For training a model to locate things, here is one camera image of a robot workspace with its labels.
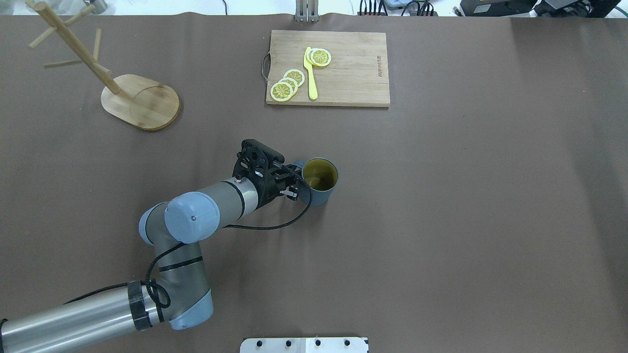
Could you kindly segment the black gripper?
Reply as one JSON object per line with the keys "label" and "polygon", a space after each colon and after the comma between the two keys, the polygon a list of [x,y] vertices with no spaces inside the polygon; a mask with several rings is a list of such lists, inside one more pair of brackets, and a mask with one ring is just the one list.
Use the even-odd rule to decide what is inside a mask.
{"label": "black gripper", "polygon": [[291,201],[297,201],[300,187],[297,178],[303,177],[304,161],[295,161],[292,164],[282,164],[281,168],[255,169],[255,188],[258,195],[257,208],[274,201],[284,195]]}

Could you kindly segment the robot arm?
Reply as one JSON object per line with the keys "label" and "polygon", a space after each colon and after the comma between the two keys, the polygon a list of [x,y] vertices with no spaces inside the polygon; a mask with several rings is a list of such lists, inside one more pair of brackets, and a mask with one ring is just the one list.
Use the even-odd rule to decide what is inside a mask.
{"label": "robot arm", "polygon": [[234,175],[147,210],[138,228],[155,250],[143,279],[91,291],[47,311],[2,320],[3,353],[67,353],[161,322],[175,330],[213,315],[211,288],[200,242],[285,195],[297,199],[303,163],[253,167],[236,163]]}

